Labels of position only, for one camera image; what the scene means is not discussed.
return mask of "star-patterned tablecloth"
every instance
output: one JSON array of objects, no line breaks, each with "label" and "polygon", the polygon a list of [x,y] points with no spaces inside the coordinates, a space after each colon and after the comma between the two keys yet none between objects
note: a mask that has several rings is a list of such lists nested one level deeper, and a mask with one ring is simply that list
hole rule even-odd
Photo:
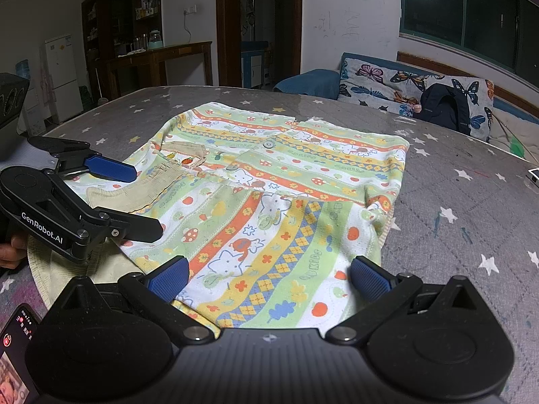
[{"label": "star-patterned tablecloth", "polygon": [[[515,350],[502,393],[510,403],[539,398],[539,189],[526,179],[532,165],[493,146],[436,125],[323,98],[214,87],[146,88],[100,106],[49,133],[89,141],[123,160],[171,117],[207,102],[320,117],[410,142],[392,229],[382,249],[389,272],[410,271],[425,282],[466,275],[486,300]],[[45,307],[28,267],[0,278],[0,322],[20,302]]]}]

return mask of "doorway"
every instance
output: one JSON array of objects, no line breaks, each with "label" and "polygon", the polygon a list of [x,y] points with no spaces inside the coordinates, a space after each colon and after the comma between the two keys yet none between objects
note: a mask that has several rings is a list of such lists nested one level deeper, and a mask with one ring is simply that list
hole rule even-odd
[{"label": "doorway", "polygon": [[302,0],[217,0],[219,85],[271,88],[300,74]]}]

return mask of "black speaker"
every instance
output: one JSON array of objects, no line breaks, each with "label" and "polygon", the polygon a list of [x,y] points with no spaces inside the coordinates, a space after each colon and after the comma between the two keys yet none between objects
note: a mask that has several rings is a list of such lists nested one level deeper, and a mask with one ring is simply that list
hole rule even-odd
[{"label": "black speaker", "polygon": [[19,116],[29,85],[23,77],[0,72],[0,129]]}]

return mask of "power cord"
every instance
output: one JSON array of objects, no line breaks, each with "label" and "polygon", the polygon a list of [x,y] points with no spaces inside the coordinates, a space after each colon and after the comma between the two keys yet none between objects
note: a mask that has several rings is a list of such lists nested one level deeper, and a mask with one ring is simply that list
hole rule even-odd
[{"label": "power cord", "polygon": [[185,25],[185,18],[187,17],[187,10],[184,10],[183,11],[183,28],[185,29],[185,31],[187,33],[189,33],[189,41],[187,41],[187,44],[191,42],[191,32],[189,31],[189,29],[187,28],[187,26]]}]

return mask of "black backpack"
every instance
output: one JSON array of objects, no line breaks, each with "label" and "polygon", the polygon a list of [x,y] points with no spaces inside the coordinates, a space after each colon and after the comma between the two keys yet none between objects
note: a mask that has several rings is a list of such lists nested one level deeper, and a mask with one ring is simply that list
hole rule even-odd
[{"label": "black backpack", "polygon": [[470,108],[461,91],[435,83],[421,95],[421,112],[414,118],[470,135]]}]

